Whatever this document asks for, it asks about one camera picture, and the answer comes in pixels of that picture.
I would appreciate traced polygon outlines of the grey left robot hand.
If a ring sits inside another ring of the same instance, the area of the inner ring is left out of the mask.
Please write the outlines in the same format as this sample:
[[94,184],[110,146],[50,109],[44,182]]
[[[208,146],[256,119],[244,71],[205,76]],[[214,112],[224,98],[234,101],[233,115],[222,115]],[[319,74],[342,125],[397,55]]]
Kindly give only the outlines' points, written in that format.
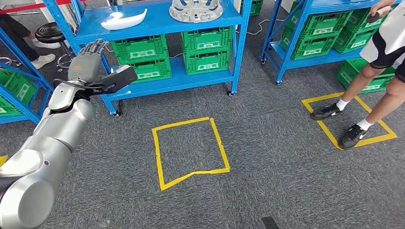
[[103,39],[96,39],[82,48],[72,59],[68,80],[82,82],[81,87],[94,94],[113,94],[137,80],[135,70],[126,64],[106,76],[99,74],[101,55],[107,45]]

